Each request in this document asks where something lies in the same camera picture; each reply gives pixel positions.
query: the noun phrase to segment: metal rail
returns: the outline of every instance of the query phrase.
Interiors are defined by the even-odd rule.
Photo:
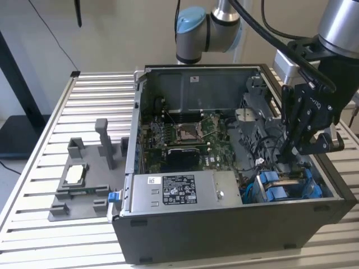
[[[71,79],[17,186],[0,215],[0,268],[130,268],[106,218],[49,222],[66,159],[67,143],[81,136],[99,144],[95,120],[109,120],[111,140],[128,136],[134,96],[133,73],[87,73]],[[346,149],[329,154],[359,199],[359,140],[343,124]],[[147,268],[358,268],[359,205],[338,224],[322,227],[295,251],[247,254],[150,265]]]

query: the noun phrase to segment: open computer chassis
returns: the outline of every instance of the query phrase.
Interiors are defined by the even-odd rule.
[[[338,222],[355,197],[325,154],[279,163],[279,113],[266,65],[147,66],[109,203],[126,262],[301,248]]]

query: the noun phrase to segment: power supply label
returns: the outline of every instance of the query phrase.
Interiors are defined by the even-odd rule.
[[[163,203],[166,206],[197,203],[194,175],[167,175],[162,179]]]

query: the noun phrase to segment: metal case panel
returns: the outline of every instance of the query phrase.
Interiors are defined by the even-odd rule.
[[[113,221],[127,263],[169,262],[301,248],[344,201],[266,204]]]

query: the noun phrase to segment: black cable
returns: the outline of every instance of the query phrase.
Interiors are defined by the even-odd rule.
[[[266,141],[267,139],[271,139],[271,138],[272,138],[272,139],[276,139],[277,137],[276,137],[276,136],[271,136],[271,135],[269,135],[269,136],[262,137],[261,139],[258,140],[257,146],[256,146],[255,149],[254,149],[254,156],[258,156],[258,151],[259,151],[260,145],[261,145],[264,141]]]
[[[359,106],[355,106],[355,108],[354,108],[354,110],[352,112],[352,117],[350,118],[350,122],[349,122],[349,125],[348,125],[349,128],[352,127],[354,118],[358,115],[358,112],[359,112]]]
[[[177,42],[177,22],[178,22],[178,15],[180,14],[181,0],[177,1],[176,13],[174,14],[174,40]]]
[[[54,37],[57,45],[59,46],[59,48],[64,52],[64,54],[67,56],[67,58],[70,60],[70,62],[72,63],[73,67],[78,71],[79,69],[76,67],[76,65],[73,63],[72,59],[70,58],[70,56],[68,56],[68,54],[65,52],[65,50],[61,47],[59,41],[57,40],[56,36],[54,35],[54,33],[51,31],[50,27],[47,25],[47,23],[44,21],[44,19],[41,17],[41,15],[39,14],[38,10],[36,9],[36,7],[34,6],[34,4],[31,2],[31,0],[28,0],[29,3],[32,5],[33,9],[35,10],[35,12],[38,14],[39,18],[43,21],[44,25],[47,27],[47,29],[50,31],[50,33],[52,34],[52,36]]]
[[[279,140],[284,136],[284,134],[282,134],[281,136],[278,137],[278,139],[276,140],[276,142],[274,143],[274,147],[271,151],[271,156],[270,156],[270,159],[273,160],[273,156],[274,156],[274,151],[275,149],[277,149],[277,145],[279,143]]]
[[[313,67],[307,60],[298,55],[294,50],[287,47],[276,37],[272,36],[263,26],[261,26],[242,6],[237,0],[228,0],[234,9],[240,14],[240,16],[255,30],[262,38],[268,41],[272,46],[279,49],[290,60],[295,62],[299,67],[308,73],[312,78],[318,79],[323,85],[325,85],[330,92],[337,90],[335,84],[327,78],[323,73],[319,72]]]
[[[9,168],[9,167],[7,167],[2,161],[0,161],[0,164],[1,164],[2,166],[4,166],[5,169],[7,169],[7,170],[9,170],[9,171],[12,171],[12,172],[14,172],[14,173],[16,173],[16,174],[18,174],[18,175],[21,175],[20,172],[18,172],[18,171],[16,171],[16,170],[13,170],[13,169],[11,169],[11,168]]]
[[[352,116],[352,117],[350,118],[350,122],[349,122],[349,125],[348,125],[349,128],[352,127],[354,118],[355,118],[355,116]]]
[[[265,25],[265,27],[267,27],[267,29],[269,31],[271,31],[273,34],[276,34],[276,35],[279,35],[283,38],[288,38],[288,39],[294,39],[294,40],[297,40],[297,39],[303,39],[303,38],[307,38],[305,36],[298,36],[298,35],[290,35],[290,34],[286,34],[286,33],[283,33],[281,31],[278,31],[276,30],[275,28],[271,27],[266,18],[265,18],[265,12],[264,12],[264,0],[261,0],[261,6],[260,6],[260,11],[262,13],[262,20],[263,20],[263,23]]]

